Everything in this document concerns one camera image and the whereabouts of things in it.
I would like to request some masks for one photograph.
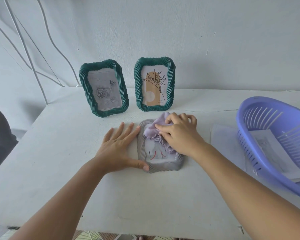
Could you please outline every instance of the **large rose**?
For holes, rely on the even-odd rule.
[[[116,82],[115,81],[113,81],[113,80],[110,80],[110,85],[111,86],[114,86],[116,84]]]
[[[96,95],[99,98],[107,98],[109,96],[109,92],[105,88],[97,88],[96,89]]]

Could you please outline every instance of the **cable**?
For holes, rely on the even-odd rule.
[[[30,57],[30,55],[29,55],[29,52],[28,52],[26,43],[25,43],[25,41],[24,41],[24,39],[23,39],[23,37],[22,37],[22,34],[21,34],[21,32],[20,32],[20,29],[19,29],[19,26],[18,26],[18,24],[17,24],[17,21],[16,21],[14,15],[13,15],[13,13],[12,13],[10,4],[8,3],[8,0],[4,0],[4,3],[6,4],[7,9],[8,9],[8,11],[9,11],[9,14],[10,14],[10,16],[11,16],[11,18],[12,18],[13,23],[14,23],[14,26],[16,27],[16,31],[18,32],[18,35],[19,35],[20,40],[21,40],[21,42],[22,42],[24,51],[25,51],[25,53],[26,53],[27,56],[28,56],[28,59],[29,59],[29,62],[30,62],[32,71],[33,71],[33,73],[34,73],[35,78],[37,79],[37,82],[38,82],[39,87],[40,87],[40,89],[41,89],[42,95],[43,95],[43,97],[44,97],[44,101],[46,102],[46,105],[48,105],[48,101],[47,101],[46,95],[44,94],[44,89],[43,89],[42,86],[41,86],[41,83],[40,83],[40,81],[39,81],[39,78],[38,78],[38,75],[37,75],[37,73],[36,73],[35,67],[33,66],[31,57]]]
[[[9,39],[9,37],[6,35],[6,33],[0,28],[0,32],[4,35],[4,37],[6,37],[6,39],[10,42],[10,44],[12,45],[12,47],[16,50],[16,52],[18,53],[18,55],[20,56],[20,58],[23,60],[23,62],[26,64],[26,66],[32,70],[31,66],[29,66],[29,64],[26,62],[26,60],[23,58],[23,56],[20,54],[19,50],[16,48],[16,46],[14,45],[14,43]],[[42,74],[41,72],[37,72],[36,73],[48,78],[49,80],[55,82],[56,84],[60,85],[61,87],[64,87],[61,83],[58,83],[57,81],[53,80],[51,77],[46,76],[45,74]]]
[[[57,48],[57,46],[56,46],[55,43],[53,42],[53,40],[52,40],[52,38],[51,38],[51,35],[50,35],[49,28],[48,28],[48,23],[47,23],[46,15],[45,15],[45,13],[44,13],[44,8],[43,8],[43,6],[42,6],[40,0],[37,0],[37,2],[38,2],[38,4],[39,4],[39,6],[40,6],[41,13],[42,13],[43,20],[44,20],[44,25],[46,26],[46,30],[47,30],[47,33],[48,33],[48,36],[49,36],[49,39],[50,39],[51,43],[53,44],[54,48],[56,48],[56,50],[60,53],[60,55],[62,55],[63,58],[68,62],[69,66],[71,67],[72,72],[73,72],[73,74],[74,74],[74,76],[75,76],[75,79],[77,80],[77,83],[78,83],[78,85],[80,86],[80,82],[79,82],[79,80],[78,80],[78,78],[77,78],[76,72],[75,72],[75,70],[73,69],[73,67],[72,67],[72,65],[71,65],[71,63],[70,63],[70,61],[67,59],[67,57],[65,57],[65,55]]]
[[[40,55],[42,56],[42,58],[44,59],[44,61],[47,63],[48,67],[50,68],[50,70],[52,71],[52,73],[54,74],[54,76],[56,77],[56,79],[58,80],[58,82],[61,84],[59,78],[56,76],[56,74],[54,73],[54,71],[52,70],[51,66],[49,65],[48,61],[44,58],[44,55],[41,53],[41,51],[39,50],[39,48],[37,47],[37,45],[35,44],[35,42],[33,41],[33,39],[31,38],[31,36],[29,35],[29,33],[27,32],[27,30],[24,28],[24,26],[22,25],[22,23],[20,22],[20,20],[18,19],[18,17],[15,15],[16,19],[18,20],[19,24],[23,27],[24,31],[26,32],[26,34],[29,36],[30,40],[32,41],[32,43],[34,44],[34,46],[37,48],[37,50],[39,51]]]

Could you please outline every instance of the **person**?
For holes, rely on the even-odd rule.
[[[224,201],[254,240],[300,239],[300,209],[236,167],[196,130],[193,115],[170,114],[166,123],[156,125],[177,152],[192,157],[216,185]],[[133,123],[124,130],[111,128],[90,161],[34,214],[11,240],[71,240],[81,214],[104,175],[128,167],[148,170],[146,162],[132,159],[127,146],[140,132]]]

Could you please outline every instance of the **tabletop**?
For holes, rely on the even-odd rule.
[[[23,225],[90,160],[104,134],[121,121],[156,118],[143,112],[128,89],[126,112],[99,118],[82,88],[60,88],[0,166],[0,224]],[[210,141],[214,123],[236,126],[236,111],[252,96],[267,96],[300,108],[300,91],[176,89],[169,112],[193,114]],[[136,141],[129,155],[137,158]],[[300,197],[273,189],[300,208]],[[191,158],[179,171],[145,173],[125,169],[107,174],[92,194],[78,229],[192,239],[247,239],[215,185]]]

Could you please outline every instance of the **cloth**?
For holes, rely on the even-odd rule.
[[[165,123],[165,120],[169,114],[170,114],[169,112],[163,112],[159,116],[159,118],[157,118],[155,121],[153,121],[153,123],[144,130],[143,135],[150,140],[159,142],[167,150],[167,152],[169,154],[175,154],[176,150],[173,149],[161,135],[159,135],[159,130],[155,127],[156,124],[158,124],[158,125],[173,125],[173,123],[170,123],[170,124]]]

